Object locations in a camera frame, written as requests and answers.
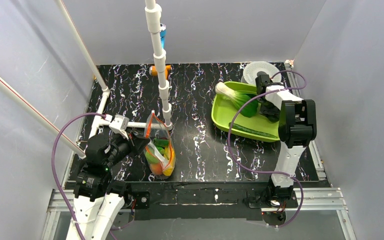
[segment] paper towel roll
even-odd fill
[[[240,79],[241,82],[255,85],[258,72],[265,72],[271,77],[275,73],[279,72],[279,69],[275,67],[273,64],[268,63],[266,61],[250,62],[243,69],[242,78]],[[280,83],[282,81],[282,76],[278,74],[274,77],[274,79],[272,79],[272,81],[275,83]]]

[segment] green vegetable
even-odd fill
[[[232,90],[228,86],[226,86],[226,84],[224,84],[223,82],[219,82],[217,83],[217,85],[215,85],[215,92],[217,94],[221,94],[228,97],[237,110],[239,110],[246,102],[248,102],[251,99],[248,93]],[[254,100],[248,103],[242,109],[242,111],[240,111],[240,114],[242,114],[244,117],[250,118],[255,114],[257,114],[258,106],[259,106],[258,101]]]
[[[153,139],[153,144],[157,147],[167,148],[169,146],[169,140],[168,139]]]
[[[156,149],[158,149],[158,152],[161,154],[161,155],[164,155],[166,153],[166,151],[164,150],[164,148],[160,147],[160,146],[157,146]]]
[[[249,134],[260,135],[260,136],[267,137],[267,138],[272,138],[272,139],[278,139],[279,138],[278,136],[275,136],[273,134],[262,132],[262,131],[256,131],[256,130],[250,129],[248,127],[241,126],[241,125],[236,124],[236,123],[233,123],[232,129],[236,129],[236,130],[243,131],[243,132],[246,132],[246,133],[249,133]]]
[[[145,152],[145,158],[149,164],[159,164],[160,160],[152,155],[148,150]]]

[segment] vertical white pole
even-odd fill
[[[159,97],[162,102],[162,116],[164,117],[164,123],[169,130],[173,129],[172,118],[172,105],[169,103],[169,81],[166,80],[166,51],[161,45],[160,37],[160,18],[161,7],[156,4],[155,0],[145,0],[145,13],[146,23],[148,30],[151,34],[152,48],[153,48],[153,60],[155,63],[155,69],[158,75],[158,89]]]
[[[80,34],[77,31],[76,26],[74,25],[73,20],[70,16],[69,12],[67,11],[66,6],[64,5],[63,0],[56,0],[56,4],[58,5],[59,9],[61,10],[62,15],[64,16],[65,20],[67,21],[67,24],[70,27],[71,33],[73,34],[74,40],[77,43],[78,47],[80,48],[80,51],[84,56],[84,59],[86,59],[87,64],[89,64],[89,67],[92,70],[93,74],[95,75],[96,80],[98,81],[100,87],[102,88],[102,91],[107,90],[108,87],[105,84],[105,81],[102,78],[101,74],[99,73],[97,66],[95,65],[94,61],[92,60],[92,57],[89,54],[88,49],[86,48],[85,44],[83,43],[83,40],[80,37]]]
[[[102,88],[102,98],[99,103],[98,110],[96,111],[98,114],[102,114],[104,112],[105,105],[107,104],[107,99],[110,96],[110,89],[105,84],[104,79],[102,78],[100,72],[98,71],[97,66],[95,65],[94,61],[92,60],[91,55],[89,54],[88,49],[85,46],[85,43],[83,42],[82,38],[80,37],[79,32],[77,31],[76,26],[73,23],[73,20],[67,11],[66,6],[64,5],[63,0],[56,0],[56,4],[58,5],[59,9],[62,12],[62,15],[65,17],[65,20],[68,23],[68,26],[70,27],[71,33],[73,34],[74,40],[77,43],[78,47],[80,48],[81,53],[84,56],[84,59],[86,59],[87,64],[89,64],[90,69],[92,70],[93,74],[96,77],[96,80],[98,81],[100,87]],[[100,116],[95,116],[93,118],[92,127],[90,129],[90,135],[89,138],[94,136],[98,128],[102,126],[103,119]]]

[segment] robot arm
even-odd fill
[[[264,72],[257,75],[257,95],[285,88],[283,83],[272,82]],[[279,122],[280,154],[274,171],[294,176],[301,155],[316,138],[316,104],[313,100],[302,99],[287,90],[268,94],[260,102],[260,113],[272,122]],[[265,193],[266,200],[290,200],[293,185],[290,177],[272,174]]]
[[[109,124],[115,133],[110,142],[101,134],[94,135],[87,142],[86,158],[74,187],[74,211],[87,240],[104,240],[125,204],[126,184],[112,180],[111,168],[130,154],[141,154],[150,142],[148,138],[127,130],[128,122],[128,118],[116,115]],[[66,239],[80,239],[74,224],[70,225]]]

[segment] orange object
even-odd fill
[[[152,173],[155,175],[161,175],[163,174],[163,166],[161,166],[161,163],[156,164],[149,164],[149,168],[151,169]]]
[[[172,69],[172,66],[171,65],[166,65],[165,66],[165,79],[168,80],[169,79],[169,71]],[[157,72],[157,69],[155,68],[154,65],[150,66],[149,67],[149,74],[151,76],[157,76],[158,75],[158,72]]]

